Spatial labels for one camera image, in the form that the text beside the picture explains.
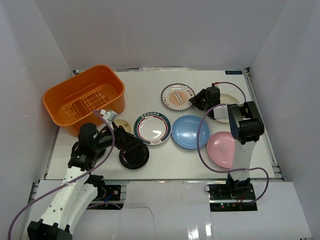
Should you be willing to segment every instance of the white plate with brown pattern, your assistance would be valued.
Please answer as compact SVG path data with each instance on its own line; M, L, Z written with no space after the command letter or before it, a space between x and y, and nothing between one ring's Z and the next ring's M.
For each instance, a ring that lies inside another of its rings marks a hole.
M181 83L174 83L163 89L161 93L161 100L169 109L183 111L192 106L189 99L194 96L195 92L191 87Z

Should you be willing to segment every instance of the small beige dish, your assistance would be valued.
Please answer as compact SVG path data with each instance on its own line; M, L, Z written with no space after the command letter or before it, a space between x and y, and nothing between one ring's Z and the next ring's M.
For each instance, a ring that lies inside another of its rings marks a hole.
M220 103L222 103L222 104L238 104L239 101L235 97L233 97L229 94L221 93L220 94ZM227 119L218 119L217 121L220 123L223 123L223 124L229 123L229 120L227 120Z
M131 126L130 126L130 124L129 124L126 120L116 118L116 119L114 120L114 123L115 123L115 125L117 125L117 127L123 126L124 130L125 130L127 133L130 133L130 134L131 134Z

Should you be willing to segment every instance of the decorative plate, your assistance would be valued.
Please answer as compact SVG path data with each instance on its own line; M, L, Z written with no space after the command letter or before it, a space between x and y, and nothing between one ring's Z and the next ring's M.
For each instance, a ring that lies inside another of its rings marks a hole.
M169 138L170 133L168 118L159 112L146 112L134 124L134 135L146 145L161 144Z
M195 92L187 85L174 83L166 86L161 93L163 104L176 111L183 111L192 106L189 99L195 96Z
M119 127L119 126L123 126L124 130L125 130L127 133L131 133L131 126L130 126L130 124L129 124L126 120L116 118L116 119L114 120L114 123L115 123L115 125L117 125L118 127Z

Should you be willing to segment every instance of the cable connector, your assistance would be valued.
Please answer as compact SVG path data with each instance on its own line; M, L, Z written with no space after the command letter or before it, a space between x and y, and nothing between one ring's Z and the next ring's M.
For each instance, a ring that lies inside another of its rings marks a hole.
M100 114L103 115L102 118L109 123L112 123L117 116L117 113L113 110L106 111L104 109L101 109Z

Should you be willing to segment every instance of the pink plate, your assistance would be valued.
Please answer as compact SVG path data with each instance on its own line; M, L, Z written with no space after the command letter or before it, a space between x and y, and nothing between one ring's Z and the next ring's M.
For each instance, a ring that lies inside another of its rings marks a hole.
M207 144L206 150L211 160L220 167L230 169L235 154L235 139L228 131L213 134Z

